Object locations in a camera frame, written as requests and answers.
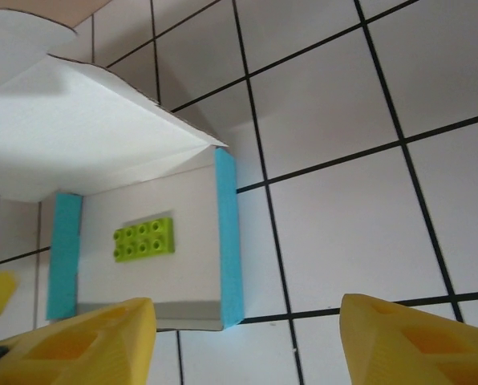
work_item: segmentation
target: lego brick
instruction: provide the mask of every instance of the lego brick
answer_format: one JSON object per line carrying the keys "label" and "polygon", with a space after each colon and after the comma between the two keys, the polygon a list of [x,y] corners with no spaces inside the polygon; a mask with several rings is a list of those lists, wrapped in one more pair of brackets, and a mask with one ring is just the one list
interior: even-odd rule
{"label": "lego brick", "polygon": [[55,196],[47,319],[76,315],[82,199],[73,194],[58,193]]}
{"label": "lego brick", "polygon": [[221,321],[226,329],[237,325],[245,318],[241,239],[239,237],[235,162],[233,157],[221,148],[218,148],[214,154],[220,230]]}
{"label": "lego brick", "polygon": [[116,262],[133,261],[175,252],[173,219],[170,217],[117,229],[113,234],[113,239]]}

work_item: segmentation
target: cardboard box flap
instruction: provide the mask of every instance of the cardboard box flap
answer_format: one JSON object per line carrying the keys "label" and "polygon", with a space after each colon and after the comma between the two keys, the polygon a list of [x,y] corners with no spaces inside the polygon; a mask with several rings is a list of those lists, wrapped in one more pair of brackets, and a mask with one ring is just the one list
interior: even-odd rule
{"label": "cardboard box flap", "polygon": [[39,62],[51,47],[75,36],[73,30],[44,18],[0,10],[0,85]]}
{"label": "cardboard box flap", "polygon": [[[0,14],[0,20],[30,24],[12,26],[12,31],[35,30],[46,22],[54,27],[45,31],[59,33],[52,42],[72,34],[66,27],[31,14],[10,10]],[[177,155],[224,145],[163,110],[111,72],[48,56],[50,44],[45,38],[35,46],[4,30],[5,25],[0,22],[0,194],[4,197],[39,201],[57,190],[98,193],[148,180],[157,161],[186,161]],[[43,52],[40,60],[38,52]],[[21,62],[23,55],[26,66],[9,63]],[[164,165],[166,169],[174,166]],[[132,168],[134,180],[127,173]],[[16,180],[28,180],[18,197],[11,191]],[[93,184],[97,180],[106,182]]]}
{"label": "cardboard box flap", "polygon": [[110,0],[0,0],[8,8],[37,14],[67,26],[77,26]]}

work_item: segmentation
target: white cardboard box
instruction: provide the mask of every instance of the white cardboard box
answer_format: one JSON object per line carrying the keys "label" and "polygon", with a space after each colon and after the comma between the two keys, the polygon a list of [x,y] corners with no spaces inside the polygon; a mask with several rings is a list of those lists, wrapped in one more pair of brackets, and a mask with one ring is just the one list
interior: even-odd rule
{"label": "white cardboard box", "polygon": [[111,0],[0,0],[1,9],[21,10],[66,26],[78,26]]}
{"label": "white cardboard box", "polygon": [[[0,195],[83,196],[79,311],[150,297],[159,328],[240,322],[235,174],[218,148],[225,145],[108,70],[47,54],[74,38],[56,22],[0,10]],[[114,230],[166,214],[174,254],[114,262]]]}

